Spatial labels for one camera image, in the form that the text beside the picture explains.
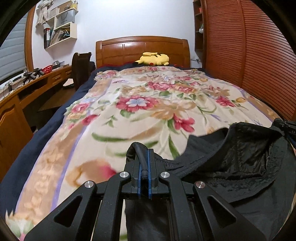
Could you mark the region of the black jacket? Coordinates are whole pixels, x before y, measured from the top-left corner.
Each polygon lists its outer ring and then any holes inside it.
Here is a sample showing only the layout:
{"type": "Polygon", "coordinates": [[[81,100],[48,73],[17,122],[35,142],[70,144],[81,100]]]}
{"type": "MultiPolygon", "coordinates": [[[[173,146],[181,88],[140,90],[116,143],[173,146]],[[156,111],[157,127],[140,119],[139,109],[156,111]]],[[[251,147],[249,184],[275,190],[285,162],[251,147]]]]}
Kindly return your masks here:
{"type": "Polygon", "coordinates": [[[234,123],[205,136],[191,135],[180,156],[156,154],[182,181],[208,184],[267,240],[295,231],[295,144],[273,126],[234,123]]]}

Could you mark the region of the floral bed blanket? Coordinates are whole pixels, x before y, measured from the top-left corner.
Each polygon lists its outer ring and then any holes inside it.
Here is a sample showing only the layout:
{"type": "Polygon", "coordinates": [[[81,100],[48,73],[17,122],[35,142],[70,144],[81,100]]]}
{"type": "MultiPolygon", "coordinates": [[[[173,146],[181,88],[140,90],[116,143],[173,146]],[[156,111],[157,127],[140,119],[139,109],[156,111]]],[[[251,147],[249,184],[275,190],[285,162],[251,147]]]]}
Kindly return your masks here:
{"type": "Polygon", "coordinates": [[[123,170],[133,142],[174,159],[190,135],[232,123],[270,126],[278,114],[245,90],[197,69],[136,67],[100,71],[66,108],[62,125],[39,154],[14,213],[4,220],[17,239],[87,180],[123,170]]]}

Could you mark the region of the yellow Pikachu plush toy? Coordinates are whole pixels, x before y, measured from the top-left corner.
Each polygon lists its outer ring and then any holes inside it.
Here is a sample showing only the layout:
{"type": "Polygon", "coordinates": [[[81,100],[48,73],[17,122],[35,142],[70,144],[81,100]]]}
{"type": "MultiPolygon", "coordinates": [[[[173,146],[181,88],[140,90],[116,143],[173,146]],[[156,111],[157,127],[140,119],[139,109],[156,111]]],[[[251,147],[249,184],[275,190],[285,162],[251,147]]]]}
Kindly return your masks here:
{"type": "Polygon", "coordinates": [[[134,65],[168,66],[169,61],[170,58],[166,54],[144,52],[140,59],[134,62],[134,65]]]}

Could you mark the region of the red-brown louvered wardrobe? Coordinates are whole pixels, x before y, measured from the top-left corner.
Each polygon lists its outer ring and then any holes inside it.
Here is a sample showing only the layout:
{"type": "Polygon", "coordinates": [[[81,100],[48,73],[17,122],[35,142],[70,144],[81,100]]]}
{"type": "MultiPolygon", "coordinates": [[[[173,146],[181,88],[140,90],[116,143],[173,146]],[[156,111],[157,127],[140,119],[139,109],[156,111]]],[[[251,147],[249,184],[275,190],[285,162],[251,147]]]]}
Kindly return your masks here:
{"type": "Polygon", "coordinates": [[[195,51],[209,75],[295,120],[295,53],[252,1],[193,1],[195,51]]]}

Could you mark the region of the wooden bed headboard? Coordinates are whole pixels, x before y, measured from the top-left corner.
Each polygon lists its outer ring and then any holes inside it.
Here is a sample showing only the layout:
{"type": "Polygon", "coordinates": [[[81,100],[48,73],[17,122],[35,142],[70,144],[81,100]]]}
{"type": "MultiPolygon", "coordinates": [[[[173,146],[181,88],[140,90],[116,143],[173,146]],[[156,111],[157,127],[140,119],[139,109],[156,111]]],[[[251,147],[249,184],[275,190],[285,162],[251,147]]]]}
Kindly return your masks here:
{"type": "Polygon", "coordinates": [[[97,41],[96,67],[121,66],[137,61],[144,52],[157,52],[169,56],[173,66],[190,68],[190,50],[186,39],[162,36],[129,36],[97,41]]]}

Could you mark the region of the dark wooden chair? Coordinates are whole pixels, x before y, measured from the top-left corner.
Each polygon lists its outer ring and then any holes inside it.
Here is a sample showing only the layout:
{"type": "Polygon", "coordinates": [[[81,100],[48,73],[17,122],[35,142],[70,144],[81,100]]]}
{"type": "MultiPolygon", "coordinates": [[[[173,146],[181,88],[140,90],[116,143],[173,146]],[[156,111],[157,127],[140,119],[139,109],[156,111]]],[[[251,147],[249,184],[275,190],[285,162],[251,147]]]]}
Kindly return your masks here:
{"type": "Polygon", "coordinates": [[[63,89],[78,88],[83,85],[90,77],[91,73],[96,69],[95,63],[90,61],[92,53],[74,53],[72,58],[71,78],[73,84],[63,86],[63,89]]]}

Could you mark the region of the navy blue bed sheet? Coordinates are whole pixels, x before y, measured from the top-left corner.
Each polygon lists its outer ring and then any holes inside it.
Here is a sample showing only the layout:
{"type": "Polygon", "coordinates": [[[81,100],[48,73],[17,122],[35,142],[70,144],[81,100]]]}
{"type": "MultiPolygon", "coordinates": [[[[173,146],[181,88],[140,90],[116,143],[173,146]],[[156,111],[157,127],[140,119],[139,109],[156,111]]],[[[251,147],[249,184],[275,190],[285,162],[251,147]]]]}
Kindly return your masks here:
{"type": "Polygon", "coordinates": [[[20,154],[13,162],[12,166],[1,181],[1,217],[4,218],[6,212],[14,213],[16,204],[20,197],[21,191],[29,174],[44,146],[57,129],[62,125],[66,108],[74,101],[81,99],[90,88],[95,84],[94,78],[100,71],[132,68],[132,63],[124,65],[106,65],[94,70],[88,80],[82,84],[74,95],[61,106],[50,120],[33,135],[32,139],[21,150],[20,154]]]}

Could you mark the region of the red plastic basket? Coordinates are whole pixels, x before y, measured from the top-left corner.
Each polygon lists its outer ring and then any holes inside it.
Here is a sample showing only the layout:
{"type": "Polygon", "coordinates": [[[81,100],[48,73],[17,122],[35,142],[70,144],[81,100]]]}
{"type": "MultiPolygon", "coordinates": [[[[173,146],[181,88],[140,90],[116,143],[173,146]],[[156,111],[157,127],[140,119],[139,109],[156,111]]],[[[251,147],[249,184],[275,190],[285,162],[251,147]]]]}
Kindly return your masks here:
{"type": "Polygon", "coordinates": [[[44,74],[49,74],[49,73],[52,72],[52,68],[53,68],[52,65],[48,65],[48,66],[46,66],[46,67],[44,67],[44,68],[42,69],[42,72],[43,72],[44,74]]]}

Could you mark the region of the long wooden desk cabinet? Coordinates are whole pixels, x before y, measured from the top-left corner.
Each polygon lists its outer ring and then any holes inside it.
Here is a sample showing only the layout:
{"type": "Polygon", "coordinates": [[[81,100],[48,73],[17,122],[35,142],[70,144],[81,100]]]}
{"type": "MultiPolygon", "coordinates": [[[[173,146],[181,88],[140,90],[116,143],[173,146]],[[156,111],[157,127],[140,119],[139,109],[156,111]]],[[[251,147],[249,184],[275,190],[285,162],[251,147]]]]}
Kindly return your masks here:
{"type": "Polygon", "coordinates": [[[46,91],[69,78],[71,72],[69,65],[54,70],[1,100],[1,179],[33,136],[23,110],[46,91]]]}

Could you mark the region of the black tripod on desk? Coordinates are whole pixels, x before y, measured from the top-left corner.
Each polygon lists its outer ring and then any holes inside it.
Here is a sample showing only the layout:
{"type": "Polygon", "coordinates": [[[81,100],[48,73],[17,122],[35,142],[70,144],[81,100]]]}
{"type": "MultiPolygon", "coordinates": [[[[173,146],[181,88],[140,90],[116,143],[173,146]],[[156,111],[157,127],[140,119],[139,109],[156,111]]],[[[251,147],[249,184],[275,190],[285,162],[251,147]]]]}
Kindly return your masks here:
{"type": "Polygon", "coordinates": [[[23,85],[29,83],[31,80],[43,76],[45,73],[41,68],[35,68],[32,72],[25,72],[22,77],[23,85]]]}

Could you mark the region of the grey window blind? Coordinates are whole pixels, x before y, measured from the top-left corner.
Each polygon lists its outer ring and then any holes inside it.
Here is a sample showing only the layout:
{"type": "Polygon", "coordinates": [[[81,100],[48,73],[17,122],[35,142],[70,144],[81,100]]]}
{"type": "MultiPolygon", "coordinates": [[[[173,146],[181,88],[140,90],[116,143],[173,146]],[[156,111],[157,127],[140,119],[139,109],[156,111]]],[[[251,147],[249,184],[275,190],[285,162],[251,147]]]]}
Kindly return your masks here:
{"type": "Polygon", "coordinates": [[[25,14],[11,30],[1,45],[0,57],[1,81],[26,69],[25,29],[28,14],[25,14]]]}

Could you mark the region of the white wall shelf with books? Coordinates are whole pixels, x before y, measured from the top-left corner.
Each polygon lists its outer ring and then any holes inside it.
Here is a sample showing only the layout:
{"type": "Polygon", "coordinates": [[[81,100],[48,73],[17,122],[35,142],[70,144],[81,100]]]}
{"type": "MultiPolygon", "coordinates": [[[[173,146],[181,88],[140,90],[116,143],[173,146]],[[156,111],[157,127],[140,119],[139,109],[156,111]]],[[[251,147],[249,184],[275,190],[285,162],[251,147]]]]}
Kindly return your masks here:
{"type": "Polygon", "coordinates": [[[53,1],[40,1],[36,13],[36,27],[43,28],[45,49],[66,40],[77,39],[75,16],[78,14],[78,1],[67,1],[58,6],[54,6],[53,1]]]}

